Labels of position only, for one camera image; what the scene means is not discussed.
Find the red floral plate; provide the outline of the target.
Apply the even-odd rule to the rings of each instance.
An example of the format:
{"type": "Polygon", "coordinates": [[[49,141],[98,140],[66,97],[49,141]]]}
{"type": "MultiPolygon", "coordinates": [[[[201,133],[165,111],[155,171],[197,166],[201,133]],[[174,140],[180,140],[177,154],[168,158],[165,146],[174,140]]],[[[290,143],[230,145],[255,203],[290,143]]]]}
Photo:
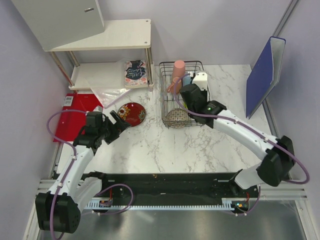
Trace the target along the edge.
{"type": "Polygon", "coordinates": [[[117,114],[132,127],[136,127],[145,120],[147,112],[140,103],[128,102],[118,109],[117,114]]]}

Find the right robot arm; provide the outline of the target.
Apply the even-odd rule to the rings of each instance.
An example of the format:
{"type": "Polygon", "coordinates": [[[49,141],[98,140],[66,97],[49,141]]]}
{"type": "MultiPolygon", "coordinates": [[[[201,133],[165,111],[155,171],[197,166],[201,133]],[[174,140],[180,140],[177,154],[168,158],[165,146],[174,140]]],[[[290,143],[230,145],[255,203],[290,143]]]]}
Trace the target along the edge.
{"type": "Polygon", "coordinates": [[[197,123],[223,132],[254,153],[260,163],[239,170],[231,179],[229,191],[235,197],[242,196],[248,188],[265,183],[277,187],[294,166],[290,138],[277,138],[247,125],[218,101],[207,101],[196,84],[180,89],[189,116],[197,123]]]}

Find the black wire dish rack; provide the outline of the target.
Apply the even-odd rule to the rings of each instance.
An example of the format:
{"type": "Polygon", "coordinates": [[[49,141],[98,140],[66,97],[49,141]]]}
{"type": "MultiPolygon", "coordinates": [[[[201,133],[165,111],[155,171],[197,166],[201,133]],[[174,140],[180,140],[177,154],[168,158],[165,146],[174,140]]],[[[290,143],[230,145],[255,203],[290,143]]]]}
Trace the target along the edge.
{"type": "MultiPolygon", "coordinates": [[[[165,118],[169,113],[169,111],[175,108],[182,109],[180,104],[184,105],[184,101],[180,94],[178,94],[175,97],[172,93],[167,92],[167,88],[172,82],[173,67],[174,67],[174,61],[162,61],[159,64],[161,118],[165,127],[167,127],[165,125],[165,118]]],[[[188,115],[188,120],[185,127],[200,126],[200,125],[201,125],[200,123],[197,123],[194,119],[190,118],[190,116],[188,115]]]]}

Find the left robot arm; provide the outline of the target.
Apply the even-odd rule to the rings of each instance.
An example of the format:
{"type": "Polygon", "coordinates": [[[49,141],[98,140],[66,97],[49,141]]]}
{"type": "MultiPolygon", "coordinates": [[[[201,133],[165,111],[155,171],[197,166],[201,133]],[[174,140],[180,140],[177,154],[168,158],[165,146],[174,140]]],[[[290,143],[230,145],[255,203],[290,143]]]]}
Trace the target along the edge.
{"type": "Polygon", "coordinates": [[[110,112],[115,122],[100,111],[85,114],[85,124],[70,144],[73,152],[54,184],[46,193],[35,198],[38,226],[49,231],[52,237],[56,232],[74,233],[80,223],[81,214],[95,195],[106,196],[110,191],[108,182],[98,177],[80,180],[90,161],[103,142],[110,144],[131,125],[110,112]]]}

